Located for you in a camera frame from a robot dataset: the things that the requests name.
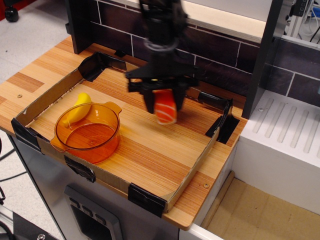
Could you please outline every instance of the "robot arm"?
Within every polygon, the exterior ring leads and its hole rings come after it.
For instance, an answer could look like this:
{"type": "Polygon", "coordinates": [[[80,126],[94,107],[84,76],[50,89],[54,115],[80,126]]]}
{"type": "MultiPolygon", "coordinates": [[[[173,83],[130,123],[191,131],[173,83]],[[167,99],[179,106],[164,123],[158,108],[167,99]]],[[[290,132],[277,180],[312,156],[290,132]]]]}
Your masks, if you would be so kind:
{"type": "Polygon", "coordinates": [[[172,89],[177,111],[183,105],[186,90],[197,86],[192,77],[198,71],[194,65],[174,60],[179,37],[187,26],[187,14],[180,0],[140,0],[147,38],[145,46],[151,52],[149,63],[129,71],[129,92],[140,92],[149,113],[154,113],[154,90],[172,89]]]}

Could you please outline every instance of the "wood grain surface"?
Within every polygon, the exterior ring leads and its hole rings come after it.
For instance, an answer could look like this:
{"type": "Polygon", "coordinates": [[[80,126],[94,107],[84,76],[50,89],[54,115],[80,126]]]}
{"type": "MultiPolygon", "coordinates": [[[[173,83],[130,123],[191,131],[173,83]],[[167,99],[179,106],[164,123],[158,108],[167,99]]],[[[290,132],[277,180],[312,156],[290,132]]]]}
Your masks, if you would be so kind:
{"type": "MultiPolygon", "coordinates": [[[[114,53],[111,49],[93,44],[80,54],[74,54],[72,40],[68,37],[0,85],[1,130],[14,136],[12,118],[96,51],[109,55],[114,53]]],[[[144,64],[130,56],[122,59],[136,65],[144,64]]],[[[185,99],[182,110],[178,112],[177,123],[159,125],[157,117],[146,111],[143,97],[136,92],[129,93],[127,84],[123,72],[106,69],[93,82],[77,84],[28,127],[51,140],[57,119],[73,106],[81,92],[88,93],[95,103],[116,103],[122,108],[119,115],[121,141],[114,155],[98,166],[166,199],[177,190],[208,144],[210,138],[205,133],[221,113],[185,99]]],[[[241,118],[244,97],[213,86],[200,87],[222,97],[234,98],[233,115],[240,119],[240,123],[227,144],[214,144],[172,210],[163,214],[162,218],[184,230],[195,220],[246,124],[246,119],[241,118]]]]}

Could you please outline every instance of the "toy salmon sushi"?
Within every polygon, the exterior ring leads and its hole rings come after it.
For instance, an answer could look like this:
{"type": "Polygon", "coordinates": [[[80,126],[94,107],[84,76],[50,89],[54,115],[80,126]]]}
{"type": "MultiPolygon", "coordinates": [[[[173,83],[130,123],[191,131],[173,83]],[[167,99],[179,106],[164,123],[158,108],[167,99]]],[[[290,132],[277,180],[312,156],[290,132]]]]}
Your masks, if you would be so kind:
{"type": "Polygon", "coordinates": [[[154,93],[154,113],[161,125],[177,122],[177,106],[171,89],[160,89],[154,93]]]}

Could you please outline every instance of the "white wall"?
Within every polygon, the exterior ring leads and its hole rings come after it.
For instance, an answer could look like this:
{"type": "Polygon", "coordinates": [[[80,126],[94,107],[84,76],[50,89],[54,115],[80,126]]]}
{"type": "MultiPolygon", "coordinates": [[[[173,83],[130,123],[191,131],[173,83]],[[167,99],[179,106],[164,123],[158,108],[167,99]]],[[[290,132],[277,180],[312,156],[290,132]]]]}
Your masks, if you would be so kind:
{"type": "Polygon", "coordinates": [[[266,22],[272,0],[186,0],[266,22]]]}

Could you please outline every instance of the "screw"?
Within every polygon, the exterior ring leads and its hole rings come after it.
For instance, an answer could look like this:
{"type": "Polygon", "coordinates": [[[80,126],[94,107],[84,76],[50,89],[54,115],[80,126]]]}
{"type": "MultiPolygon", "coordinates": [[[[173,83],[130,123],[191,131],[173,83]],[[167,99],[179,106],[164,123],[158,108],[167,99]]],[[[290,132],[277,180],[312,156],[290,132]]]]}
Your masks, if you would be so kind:
{"type": "Polygon", "coordinates": [[[45,240],[46,236],[44,234],[39,234],[36,240],[45,240]]]}

